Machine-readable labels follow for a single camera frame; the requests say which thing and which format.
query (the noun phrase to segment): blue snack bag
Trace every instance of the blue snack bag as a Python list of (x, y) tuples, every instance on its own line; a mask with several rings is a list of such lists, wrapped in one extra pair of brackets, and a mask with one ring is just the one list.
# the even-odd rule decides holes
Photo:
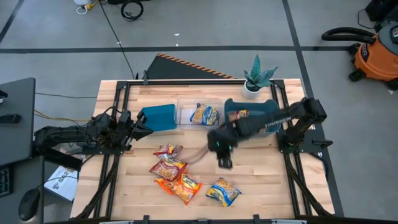
[(234, 200), (240, 195), (240, 192), (231, 183), (220, 177), (217, 182), (210, 187), (206, 193), (206, 197), (215, 199), (223, 204), (224, 207), (232, 205)]
[(219, 118), (218, 111), (211, 106), (198, 103), (197, 110), (192, 114), (190, 121), (195, 124), (215, 125)]

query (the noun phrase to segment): teal container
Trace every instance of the teal container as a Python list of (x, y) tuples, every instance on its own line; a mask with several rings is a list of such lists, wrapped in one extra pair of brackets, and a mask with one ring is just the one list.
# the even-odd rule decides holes
[(153, 131), (165, 131), (175, 129), (175, 105), (150, 106), (142, 109), (147, 121), (145, 126)]
[[(230, 111), (248, 110), (249, 116), (262, 115), (278, 111), (278, 104), (274, 100), (267, 100), (264, 103), (235, 103), (232, 99), (228, 99), (224, 104), (224, 120), (228, 122), (228, 113)], [(279, 131), (280, 124), (273, 125), (264, 133), (259, 133), (261, 136), (266, 137), (272, 133)]]

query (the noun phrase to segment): succulent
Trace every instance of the succulent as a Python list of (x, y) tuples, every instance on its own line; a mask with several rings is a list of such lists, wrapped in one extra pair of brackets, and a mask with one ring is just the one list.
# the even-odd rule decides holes
[(244, 76), (248, 81), (246, 83), (246, 87), (248, 88), (248, 90), (259, 91), (262, 87), (269, 86), (271, 84), (269, 79), (274, 75), (277, 68), (278, 67), (275, 67), (274, 69), (261, 72), (260, 58), (258, 55), (256, 55), (250, 75), (246, 70), (244, 71)]

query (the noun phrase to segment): potted plant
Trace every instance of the potted plant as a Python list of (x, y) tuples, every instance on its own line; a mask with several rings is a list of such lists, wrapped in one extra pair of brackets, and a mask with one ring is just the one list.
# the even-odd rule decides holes
[(269, 86), (271, 84), (269, 79), (274, 75), (277, 68), (278, 67), (275, 67), (274, 69), (261, 72), (260, 58), (256, 55), (250, 75), (247, 71), (244, 71), (246, 81), (244, 82), (244, 88), (242, 91), (243, 96), (247, 99), (255, 99), (259, 95), (262, 87)]

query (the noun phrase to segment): black metal frame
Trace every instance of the black metal frame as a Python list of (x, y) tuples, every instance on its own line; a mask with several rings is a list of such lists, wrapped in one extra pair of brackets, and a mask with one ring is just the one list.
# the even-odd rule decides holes
[[(114, 97), (114, 102), (113, 106), (114, 109), (112, 111), (112, 115), (116, 115), (116, 108), (118, 107), (118, 102), (121, 94), (121, 90), (124, 88), (124, 99), (123, 99), (123, 110), (127, 109), (127, 103), (129, 100), (129, 92), (130, 92), (130, 87), (131, 86), (136, 86), (136, 85), (242, 85), (244, 83), (244, 80), (136, 80), (136, 81), (118, 81), (116, 85), (116, 94)], [(276, 88), (280, 88), (280, 92), (282, 95), (282, 100), (284, 106), (288, 106), (289, 103), (287, 101), (287, 95), (286, 95), (286, 90), (284, 86), (284, 81), (283, 80), (273, 80), (272, 85), (271, 85), (271, 92), (273, 99), (279, 104), (278, 98), (277, 98), (277, 91)], [(385, 221), (385, 220), (367, 220), (367, 219), (360, 219), (360, 218), (343, 218), (343, 217), (336, 217), (332, 216), (330, 213), (328, 213), (326, 210), (322, 208), (322, 206), (317, 202), (316, 198), (311, 194), (309, 189), (307, 189), (305, 185), (305, 179), (303, 175), (303, 170), (302, 170), (302, 165), (301, 165), (301, 160), (300, 160), (300, 155), (299, 153), (295, 153), (295, 163), (297, 167), (297, 172), (293, 168), (293, 165), (290, 161), (290, 153), (291, 152), (283, 152), (284, 159), (285, 159), (285, 166), (286, 166), (286, 171), (287, 171), (287, 178), (289, 181), (289, 190), (290, 190), (290, 195), (292, 198), (292, 205), (293, 205), (293, 211), (295, 215), (295, 220), (277, 220), (277, 219), (260, 219), (260, 216), (258, 214), (253, 215), (253, 219), (250, 220), (149, 220), (149, 215), (144, 215), (142, 220), (127, 220), (125, 222), (118, 222), (120, 224), (127, 224), (127, 223), (133, 223), (134, 224), (175, 224), (175, 223), (181, 223), (181, 224), (243, 224), (243, 223), (253, 223), (253, 224), (260, 224), (260, 223), (314, 223), (314, 224), (329, 224), (329, 223), (352, 223), (352, 224), (362, 224), (362, 223), (396, 223), (394, 221)], [(118, 171), (118, 165), (119, 165), (119, 155), (114, 156), (114, 161), (112, 164), (112, 168), (107, 173), (107, 168), (108, 168), (108, 163), (109, 163), (109, 156), (105, 155), (104, 156), (104, 161), (101, 169), (101, 176), (100, 176), (100, 182), (98, 186), (98, 191), (91, 199), (90, 203), (88, 206), (85, 208), (85, 210), (76, 218), (72, 218), (69, 221), (66, 222), (54, 222), (52, 224), (66, 224), (66, 223), (92, 223), (92, 224), (97, 224), (100, 222), (109, 222), (111, 221), (111, 215), (112, 215), (112, 208), (113, 208), (113, 198), (114, 198), (114, 191), (115, 191), (115, 186), (116, 186), (116, 178), (117, 178), (117, 171)], [(300, 210), (299, 210), (299, 203), (297, 201), (297, 193), (295, 189), (295, 183), (299, 186), (303, 193), (303, 199), (304, 199), (304, 205), (305, 205), (305, 211), (307, 215), (301, 215)], [(101, 198), (103, 196), (103, 192), (105, 188), (110, 184), (110, 189), (109, 189), (109, 195), (108, 195), (108, 201), (106, 204), (106, 215), (105, 217), (99, 217), (100, 215), (100, 210), (101, 210)], [(312, 216), (311, 215), (311, 206), (315, 209), (315, 211), (319, 214), (319, 216)], [(93, 218), (88, 218), (89, 214), (91, 211), (94, 209), (94, 215)]]
[[(122, 110), (127, 109), (127, 103), (129, 100), (129, 92), (130, 88), (132, 86), (136, 85), (242, 85), (244, 83), (244, 80), (162, 80), (162, 81), (157, 81), (157, 80), (135, 80), (135, 81), (118, 81), (116, 85), (116, 94), (113, 102), (113, 106), (116, 108), (118, 107), (118, 102), (120, 99), (121, 95), (121, 90), (125, 89), (124, 92), (124, 98), (123, 98), (123, 107)], [(276, 86), (280, 88), (280, 92), (282, 94), (282, 100), (284, 102), (284, 106), (288, 106), (289, 103), (287, 101), (287, 95), (286, 95), (286, 90), (284, 86), (284, 81), (283, 80), (274, 80), (273, 83), (275, 85), (271, 85), (271, 92), (274, 100), (279, 104), (278, 98), (277, 98), (277, 93), (276, 93)], [(305, 187), (305, 179), (303, 175), (303, 169), (302, 169), (302, 164), (300, 160), (300, 155), (298, 153), (294, 154), (295, 156), (295, 163), (297, 166), (297, 172), (300, 180), (303, 182), (303, 186)], [(286, 169), (288, 171), (288, 168), (292, 165), (289, 157), (289, 153), (284, 153), (284, 159), (285, 159), (285, 164), (286, 164)], [(101, 170), (101, 177), (100, 177), (100, 182), (99, 185), (101, 185), (104, 182), (104, 177), (106, 174), (106, 170), (108, 168), (108, 162), (109, 162), (109, 156), (104, 156), (104, 161), (103, 161), (103, 166)], [(114, 163), (118, 165), (119, 163), (119, 156), (115, 156), (114, 158)], [(289, 175), (289, 172), (287, 172), (287, 178), (289, 181), (289, 189), (290, 189), (290, 195), (292, 197), (292, 204), (293, 204), (293, 210), (294, 210), (294, 215), (295, 217), (300, 215), (300, 209), (299, 209), (299, 203), (297, 200), (297, 193), (295, 189), (295, 182), (294, 178)], [(108, 201), (107, 201), (107, 206), (106, 206), (106, 217), (110, 218), (111, 213), (112, 213), (112, 207), (113, 207), (113, 195), (114, 195), (114, 190), (115, 190), (115, 185), (116, 185), (116, 178), (114, 178), (111, 182), (110, 189), (109, 189), (109, 195), (108, 195)], [(304, 205), (305, 205), (305, 211), (307, 215), (311, 215), (311, 206), (310, 203), (303, 193), (303, 198), (304, 198)], [(97, 203), (95, 212), (94, 212), (94, 217), (98, 218), (100, 214), (100, 209), (101, 209), (101, 202)], [(164, 220), (164, 221), (151, 221), (151, 223), (198, 223), (198, 220)], [(271, 220), (261, 220), (258, 218), (254, 218), (253, 220), (212, 220), (212, 223), (269, 223)], [(208, 220), (201, 220), (201, 223), (208, 223)]]

